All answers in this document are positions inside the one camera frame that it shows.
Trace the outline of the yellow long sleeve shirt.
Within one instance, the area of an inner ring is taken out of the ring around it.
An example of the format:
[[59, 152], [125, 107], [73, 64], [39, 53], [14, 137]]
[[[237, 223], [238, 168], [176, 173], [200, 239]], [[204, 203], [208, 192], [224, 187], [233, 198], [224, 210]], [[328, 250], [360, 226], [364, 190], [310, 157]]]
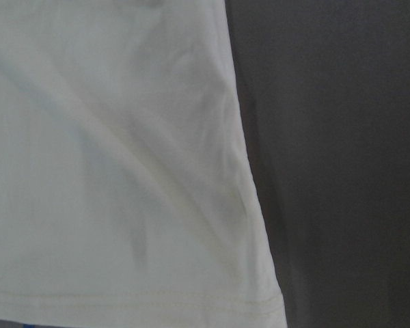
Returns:
[[0, 1], [0, 318], [282, 310], [223, 1]]

